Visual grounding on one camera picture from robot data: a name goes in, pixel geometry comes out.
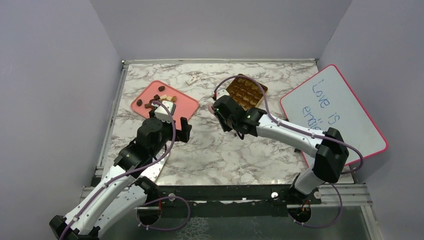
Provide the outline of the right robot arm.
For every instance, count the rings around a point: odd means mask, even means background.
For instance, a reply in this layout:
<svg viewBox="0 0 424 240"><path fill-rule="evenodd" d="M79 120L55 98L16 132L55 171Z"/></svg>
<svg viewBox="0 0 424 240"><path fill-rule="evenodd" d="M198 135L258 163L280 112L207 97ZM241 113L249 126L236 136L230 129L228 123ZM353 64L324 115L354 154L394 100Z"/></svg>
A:
<svg viewBox="0 0 424 240"><path fill-rule="evenodd" d="M244 110L229 95L218 98L209 109L225 132L234 130L241 139L252 135L276 140L314 159L291 184L288 196L292 202L300 204L320 185L338 182L349 151L337 129L314 130L277 119L260 108Z"/></svg>

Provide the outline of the pink silicone tongs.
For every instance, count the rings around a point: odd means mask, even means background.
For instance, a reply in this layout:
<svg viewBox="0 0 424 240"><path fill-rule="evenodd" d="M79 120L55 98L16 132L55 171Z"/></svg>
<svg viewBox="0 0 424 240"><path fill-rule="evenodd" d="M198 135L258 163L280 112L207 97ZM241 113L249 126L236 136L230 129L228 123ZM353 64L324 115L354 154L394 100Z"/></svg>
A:
<svg viewBox="0 0 424 240"><path fill-rule="evenodd" d="M212 108L212 106L211 106L211 105L208 105L208 106L207 106L207 109L208 109L208 111L209 111L211 114L214 114L214 110L213 110L213 108Z"/></svg>

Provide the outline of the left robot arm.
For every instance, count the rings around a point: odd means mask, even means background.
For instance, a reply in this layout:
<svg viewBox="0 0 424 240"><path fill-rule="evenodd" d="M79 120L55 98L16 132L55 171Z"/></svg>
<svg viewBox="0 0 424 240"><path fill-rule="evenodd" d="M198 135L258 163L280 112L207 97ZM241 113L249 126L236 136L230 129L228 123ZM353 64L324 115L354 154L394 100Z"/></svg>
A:
<svg viewBox="0 0 424 240"><path fill-rule="evenodd" d="M98 240L130 210L160 204L166 199L144 171L167 157L175 142L187 143L192 126L185 117L176 123L150 117L138 128L136 137L124 147L88 196L66 215L50 222L58 240Z"/></svg>

